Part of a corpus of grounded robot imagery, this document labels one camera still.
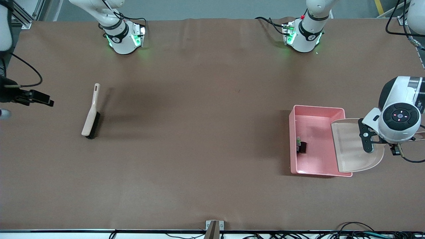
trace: brown table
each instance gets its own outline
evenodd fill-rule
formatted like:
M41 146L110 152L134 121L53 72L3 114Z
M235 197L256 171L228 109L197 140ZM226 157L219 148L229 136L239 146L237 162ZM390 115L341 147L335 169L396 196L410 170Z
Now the brown table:
M385 23L330 20L302 54L258 20L156 21L146 48L123 56L96 23L34 22L15 53L41 72L36 89L55 106L2 105L13 119L1 122L0 227L197 229L221 219L227 229L425 230L425 163L387 149L352 178L289 172L293 105L363 117L390 79L424 75ZM16 59L8 76L38 80ZM103 119L88 140L94 83ZM404 147L412 159L423 149Z

